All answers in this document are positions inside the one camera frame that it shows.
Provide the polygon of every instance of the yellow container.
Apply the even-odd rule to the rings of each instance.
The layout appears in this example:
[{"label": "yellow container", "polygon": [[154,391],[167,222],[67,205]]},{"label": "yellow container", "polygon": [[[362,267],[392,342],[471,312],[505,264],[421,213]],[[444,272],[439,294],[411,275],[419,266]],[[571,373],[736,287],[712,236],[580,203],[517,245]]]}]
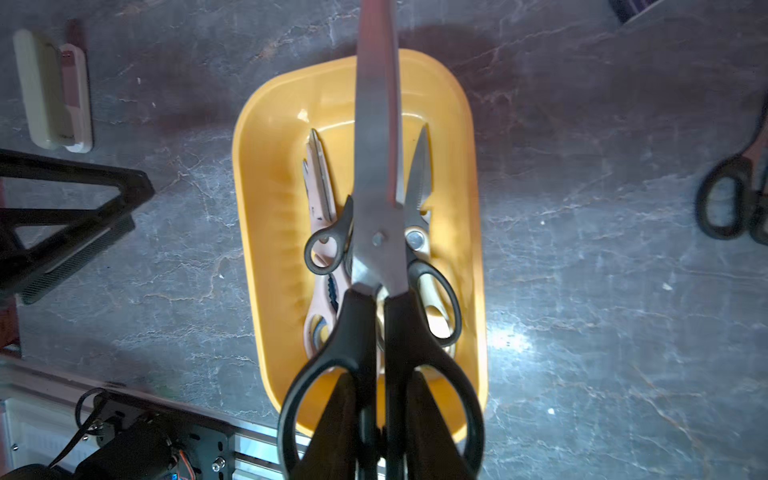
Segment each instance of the yellow container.
[{"label": "yellow container", "polygon": [[[293,377],[306,363],[303,322],[314,279],[304,266],[310,216],[302,176],[310,128],[326,152],[336,207],[353,188],[353,124],[356,58],[315,65],[273,78],[251,96],[235,127],[232,160],[237,208],[264,389],[280,410]],[[426,122],[432,147],[432,263],[443,272],[461,303],[464,329],[456,362],[488,399],[480,213],[472,113],[464,91],[435,59],[400,51],[404,169]],[[297,428],[312,435],[338,372],[315,382]],[[429,386],[454,439],[465,436],[458,396],[442,378]],[[379,378],[379,424],[384,423],[384,384]]]}]

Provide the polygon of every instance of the tray rim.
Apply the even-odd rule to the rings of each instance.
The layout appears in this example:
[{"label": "tray rim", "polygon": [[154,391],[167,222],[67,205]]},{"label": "tray rim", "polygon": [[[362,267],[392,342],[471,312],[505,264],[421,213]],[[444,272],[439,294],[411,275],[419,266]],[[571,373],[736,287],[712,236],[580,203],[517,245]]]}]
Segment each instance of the tray rim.
[{"label": "tray rim", "polygon": [[[404,61],[412,61],[416,64],[423,65],[426,69],[432,69],[438,76],[443,77],[446,85],[453,91],[456,98],[460,102],[460,107],[465,111],[465,117],[468,119],[470,130],[472,134],[468,136],[468,145],[472,152],[472,168],[470,168],[470,174],[472,178],[468,179],[470,183],[470,199],[474,200],[470,202],[470,211],[472,218],[470,219],[470,235],[472,238],[472,282],[474,285],[474,299],[475,299],[475,325],[477,335],[477,362],[478,362],[478,385],[477,395],[480,402],[481,409],[485,411],[486,404],[488,403],[488,341],[487,341],[487,326],[485,318],[485,281],[483,276],[483,262],[482,262],[482,233],[480,228],[480,201],[478,192],[477,181],[477,150],[475,147],[475,127],[472,118],[472,111],[469,107],[466,93],[459,84],[453,73],[447,69],[442,63],[430,57],[429,55],[416,50],[410,50],[407,48],[399,49],[399,59],[402,64]],[[283,402],[278,399],[272,389],[267,376],[266,358],[263,352],[263,337],[261,335],[260,318],[258,311],[258,299],[256,296],[257,280],[253,274],[253,269],[250,268],[252,264],[250,253],[250,237],[248,234],[248,219],[246,217],[244,198],[243,198],[243,178],[240,175],[240,144],[243,129],[246,123],[246,119],[251,115],[252,110],[259,104],[259,100],[268,95],[274,88],[290,83],[292,81],[298,81],[308,76],[314,76],[323,74],[328,71],[348,68],[349,64],[354,65],[356,62],[356,56],[338,58],[336,60],[327,61],[321,64],[310,65],[309,67],[301,68],[299,70],[290,71],[284,74],[280,74],[270,80],[264,82],[258,89],[255,90],[248,97],[243,109],[237,117],[235,129],[232,139],[232,164],[233,175],[235,180],[235,193],[237,197],[237,215],[240,221],[240,235],[243,241],[243,261],[246,264],[246,277],[248,281],[248,297],[250,298],[251,315],[253,316],[253,332],[256,337],[257,355],[259,358],[259,372],[261,375],[261,381],[266,391],[267,397],[269,397],[272,405],[279,412],[282,409]],[[455,441],[461,440],[466,437],[466,423],[453,435]],[[296,430],[304,435],[312,435],[313,431],[296,424]]]}]

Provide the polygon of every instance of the metal bolt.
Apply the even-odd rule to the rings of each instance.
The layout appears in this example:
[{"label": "metal bolt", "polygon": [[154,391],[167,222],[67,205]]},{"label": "metal bolt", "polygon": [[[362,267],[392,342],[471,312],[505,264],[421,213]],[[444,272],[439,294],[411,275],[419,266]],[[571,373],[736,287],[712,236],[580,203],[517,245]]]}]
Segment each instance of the metal bolt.
[{"label": "metal bolt", "polygon": [[224,460],[221,457],[218,457],[216,460],[214,460],[214,463],[211,464],[210,469],[214,472],[220,472],[221,470],[224,470],[224,466],[227,464],[227,461]]},{"label": "metal bolt", "polygon": [[406,242],[413,250],[419,251],[424,247],[424,235],[418,230],[408,232]]},{"label": "metal bolt", "polygon": [[382,246],[382,243],[384,243],[384,233],[376,232],[373,234],[373,246],[374,247],[380,247]]}]

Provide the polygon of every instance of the scissors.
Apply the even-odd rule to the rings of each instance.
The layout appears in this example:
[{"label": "scissors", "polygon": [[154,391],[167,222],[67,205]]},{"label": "scissors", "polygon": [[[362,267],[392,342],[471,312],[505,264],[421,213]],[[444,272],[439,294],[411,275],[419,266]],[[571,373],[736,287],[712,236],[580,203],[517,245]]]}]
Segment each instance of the scissors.
[{"label": "scissors", "polygon": [[[768,121],[763,118],[755,141],[742,154],[721,161],[704,178],[696,195],[696,220],[706,235],[718,240],[732,240],[749,230],[753,240],[768,245],[768,168],[762,175],[757,174],[760,155],[766,144]],[[707,214],[710,192],[717,182],[726,178],[733,180],[735,185],[733,221],[728,225],[713,225]],[[756,181],[760,182],[759,190],[756,189]]]},{"label": "scissors", "polygon": [[[391,0],[361,2],[354,189],[334,224],[345,234],[335,237],[336,245],[340,248],[349,241],[351,287],[328,341],[299,371],[280,411],[277,448],[288,478],[373,480],[378,476],[379,457],[384,456],[387,479],[400,480],[405,475],[406,450],[409,477],[451,465],[456,468],[451,478],[471,478],[481,467],[485,428],[477,394],[430,332],[413,281],[421,275],[409,273],[412,264],[423,271],[431,269],[423,260],[409,263],[412,249],[403,238],[405,193],[398,182],[402,177],[402,119],[394,17],[395,3]],[[328,265],[335,264],[331,271],[341,264],[342,257],[337,252]],[[386,289],[384,343],[390,354],[384,360],[386,427],[379,431],[376,297],[381,289]],[[462,402],[467,438],[461,455],[419,371],[422,366],[440,372]],[[346,373],[339,377],[315,435],[299,460],[296,418],[302,399],[314,381],[334,367]],[[444,449],[436,452],[434,445]]]},{"label": "scissors", "polygon": [[[401,183],[402,177],[399,177],[398,190],[400,190]],[[403,204],[405,218],[403,232],[407,245],[406,262],[409,282],[419,292],[425,311],[429,311],[429,307],[434,307],[438,311],[439,318],[435,318],[436,316],[434,315],[427,316],[429,329],[435,335],[435,339],[437,339],[440,346],[447,348],[454,346],[462,334],[462,311],[459,308],[458,297],[450,282],[439,270],[429,263],[429,223],[432,212],[429,211],[427,214],[422,214],[422,207],[431,194],[432,162],[429,154],[427,127],[425,125],[419,134],[419,141],[416,144],[416,151],[411,163],[408,191],[405,203]],[[352,208],[353,200],[350,197],[347,199],[344,212],[346,213],[347,210]],[[346,251],[337,249],[330,261],[327,260],[327,257],[324,257],[323,265],[318,265],[316,262],[317,255],[313,255],[313,251],[316,251],[319,245],[321,248],[327,245],[327,241],[325,244],[321,243],[323,239],[333,238],[335,245],[347,244],[352,230],[353,216],[342,214],[338,222],[315,231],[307,240],[304,248],[304,260],[307,268],[318,276],[330,275],[332,272],[351,268],[352,259],[354,258],[351,247]],[[450,317],[435,286],[435,281],[445,289],[451,302],[454,318],[452,332],[450,331]],[[378,345],[382,351],[385,349],[383,335],[379,337]]]},{"label": "scissors", "polygon": [[[331,226],[336,221],[336,200],[333,197],[328,164],[317,131],[313,128],[306,143],[306,158],[302,164],[306,197],[310,204],[310,229],[313,233]],[[315,262],[328,265],[330,259],[343,250],[338,243],[320,239],[310,247]],[[323,331],[330,332],[336,325],[336,313],[344,294],[349,289],[349,277],[343,268],[315,275],[315,288],[310,309],[304,320],[304,349],[312,358],[323,344]]]}]

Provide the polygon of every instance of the gray marble surface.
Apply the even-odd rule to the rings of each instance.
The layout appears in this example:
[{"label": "gray marble surface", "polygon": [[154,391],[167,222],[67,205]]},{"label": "gray marble surface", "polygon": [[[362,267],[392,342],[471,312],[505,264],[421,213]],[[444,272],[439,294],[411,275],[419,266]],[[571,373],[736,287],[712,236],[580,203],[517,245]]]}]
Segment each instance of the gray marble surface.
[{"label": "gray marble surface", "polygon": [[[145,170],[137,229],[34,306],[25,358],[276,422],[253,341],[230,145],[269,78],[354,52],[357,2],[13,2],[0,41],[77,18],[96,148]],[[401,46],[475,117],[490,396],[484,478],[768,478],[768,250],[705,237],[700,179],[745,147],[768,2],[398,2]],[[28,139],[0,58],[0,147]],[[9,183],[17,204],[50,201]],[[58,191],[57,204],[93,202]]]}]

